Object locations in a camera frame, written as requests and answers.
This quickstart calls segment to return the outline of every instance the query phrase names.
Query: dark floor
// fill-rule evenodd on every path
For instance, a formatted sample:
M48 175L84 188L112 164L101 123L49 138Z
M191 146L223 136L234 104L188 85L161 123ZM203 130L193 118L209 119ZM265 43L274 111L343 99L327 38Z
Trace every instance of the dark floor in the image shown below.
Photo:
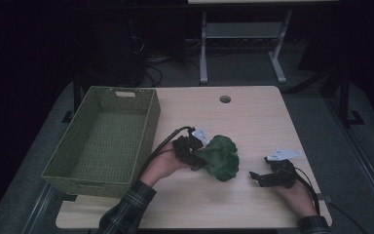
M270 85L287 90L315 74L297 69L304 48L303 44L292 43L283 47L280 63L288 79L286 84L279 84L276 80L267 56L270 45L257 44L257 47L244 51L235 50L224 56L208 57L209 81L206 85ZM163 74L161 87L198 86L198 59L198 55L193 55L184 64L168 61L154 65ZM157 70L147 71L154 80L159 80ZM149 86L151 81L146 78L139 87ZM334 107L338 105L338 93L333 98L324 98L319 94L322 86L323 80L297 94L283 95L283 99L321 192L330 196L335 205L351 215L368 233L374 233L374 176L369 175L366 165L364 167L360 163L363 161L360 155L364 155L374 169L374 110L363 91L351 84L350 110L358 111L365 124L347 129L341 124ZM91 230L61 230L56 227L56 214L63 194L40 178L67 127L61 121L65 113L74 107L72 97L72 86L69 85L57 99L1 201L0 234L94 233ZM344 215L332 207L328 208L333 218L331 228L334 233L359 233ZM297 230L277 231L298 233Z

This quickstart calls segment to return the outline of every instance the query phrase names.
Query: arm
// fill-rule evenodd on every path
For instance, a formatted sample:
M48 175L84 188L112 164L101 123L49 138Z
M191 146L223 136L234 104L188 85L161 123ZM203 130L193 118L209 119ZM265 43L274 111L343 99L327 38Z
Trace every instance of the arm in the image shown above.
M297 225L302 234L332 233L327 225L326 219L318 215L308 189L299 180L296 180L290 188L278 186L274 187L274 190L279 193L287 205L299 215L300 219Z
M154 184L178 169L189 168L175 158L171 142L161 152L163 153L151 161L120 203L101 218L97 233L136 233L145 210L156 194L152 188Z

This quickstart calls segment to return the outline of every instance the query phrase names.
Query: green broccoli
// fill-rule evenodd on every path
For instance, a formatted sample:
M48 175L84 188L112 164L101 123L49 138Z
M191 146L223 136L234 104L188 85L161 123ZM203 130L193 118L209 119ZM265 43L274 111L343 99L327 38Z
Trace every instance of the green broccoli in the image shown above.
M206 160L207 164L192 167L192 171L204 168L223 182L236 177L239 171L238 149L226 136L215 136L205 148L195 151L194 154Z

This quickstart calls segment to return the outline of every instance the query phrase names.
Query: plaid shirt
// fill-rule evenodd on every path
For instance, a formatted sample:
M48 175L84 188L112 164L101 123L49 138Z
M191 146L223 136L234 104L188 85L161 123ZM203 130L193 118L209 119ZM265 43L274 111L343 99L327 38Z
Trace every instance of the plaid shirt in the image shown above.
M137 233L139 222L156 191L141 181L136 181L121 199L99 221L97 234ZM332 233L322 216L307 216L297 222L302 234Z

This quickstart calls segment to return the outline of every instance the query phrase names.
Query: green woven basket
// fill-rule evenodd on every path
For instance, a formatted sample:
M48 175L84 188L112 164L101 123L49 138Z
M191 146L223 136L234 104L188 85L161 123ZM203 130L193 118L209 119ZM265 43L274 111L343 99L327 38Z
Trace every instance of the green woven basket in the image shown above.
M42 178L68 194L121 197L151 154L155 90L91 87Z

